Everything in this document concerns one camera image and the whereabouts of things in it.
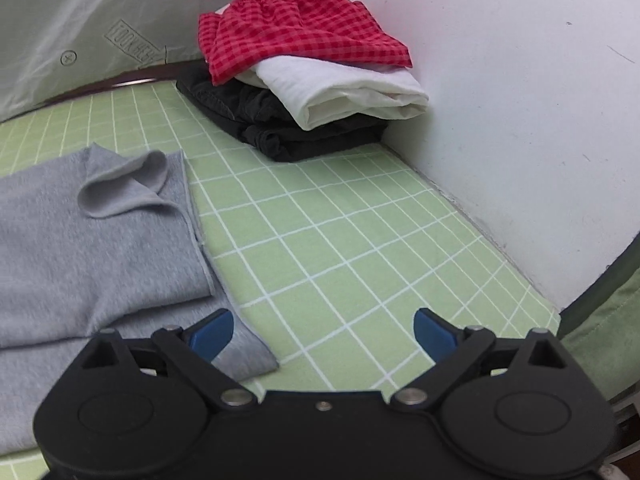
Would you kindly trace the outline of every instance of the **clothing pile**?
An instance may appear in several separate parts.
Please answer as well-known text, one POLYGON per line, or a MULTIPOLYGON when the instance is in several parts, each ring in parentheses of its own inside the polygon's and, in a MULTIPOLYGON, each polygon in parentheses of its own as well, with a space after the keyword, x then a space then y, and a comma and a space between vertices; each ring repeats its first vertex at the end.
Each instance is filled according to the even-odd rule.
POLYGON ((361 2, 234 0, 200 16, 198 42, 205 60, 177 89, 279 162, 378 142, 426 111, 407 47, 361 2))
POLYGON ((148 337, 219 308, 234 334, 213 364, 236 380, 276 369, 213 270, 182 152, 94 144, 0 179, 0 454, 34 446, 33 415, 87 337, 148 337))

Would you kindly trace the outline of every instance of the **blue gripper pad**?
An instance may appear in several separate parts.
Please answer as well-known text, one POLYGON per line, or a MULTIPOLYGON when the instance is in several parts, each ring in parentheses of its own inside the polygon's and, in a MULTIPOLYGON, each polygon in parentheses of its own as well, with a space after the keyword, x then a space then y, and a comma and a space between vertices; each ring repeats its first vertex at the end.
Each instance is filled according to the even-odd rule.
POLYGON ((231 341, 234 334, 234 316, 225 310, 215 312, 192 327, 187 345, 205 361, 212 362, 231 341))
POLYGON ((456 350, 461 332, 426 308, 414 315, 415 340, 436 363, 456 350))

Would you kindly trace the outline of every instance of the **stack of folded clothes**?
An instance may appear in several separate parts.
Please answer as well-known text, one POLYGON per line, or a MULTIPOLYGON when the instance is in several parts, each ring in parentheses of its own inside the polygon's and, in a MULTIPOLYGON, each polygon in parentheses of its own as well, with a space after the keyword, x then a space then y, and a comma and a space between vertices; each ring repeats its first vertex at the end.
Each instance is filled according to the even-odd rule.
POLYGON ((177 89, 279 162, 378 142, 427 107, 407 47, 361 2, 234 0, 200 16, 198 41, 205 60, 177 89))

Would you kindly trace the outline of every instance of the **folded black clothing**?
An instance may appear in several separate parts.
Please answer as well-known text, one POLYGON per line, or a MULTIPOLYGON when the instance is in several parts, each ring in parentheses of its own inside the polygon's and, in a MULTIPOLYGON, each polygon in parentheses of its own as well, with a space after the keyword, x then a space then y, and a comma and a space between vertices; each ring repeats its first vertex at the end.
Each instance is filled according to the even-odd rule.
POLYGON ((305 131, 268 89, 231 79, 213 86, 207 63, 184 68, 175 87, 217 126, 277 162, 379 142, 388 121, 355 114, 305 131))

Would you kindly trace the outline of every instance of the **white wall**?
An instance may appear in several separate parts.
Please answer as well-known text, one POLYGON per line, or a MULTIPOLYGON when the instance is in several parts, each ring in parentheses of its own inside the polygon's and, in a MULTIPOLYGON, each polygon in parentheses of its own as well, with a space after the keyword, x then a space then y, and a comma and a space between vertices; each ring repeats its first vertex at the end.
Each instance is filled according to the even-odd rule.
POLYGON ((361 1, 431 97, 386 142, 568 306, 640 230, 640 0, 361 1))

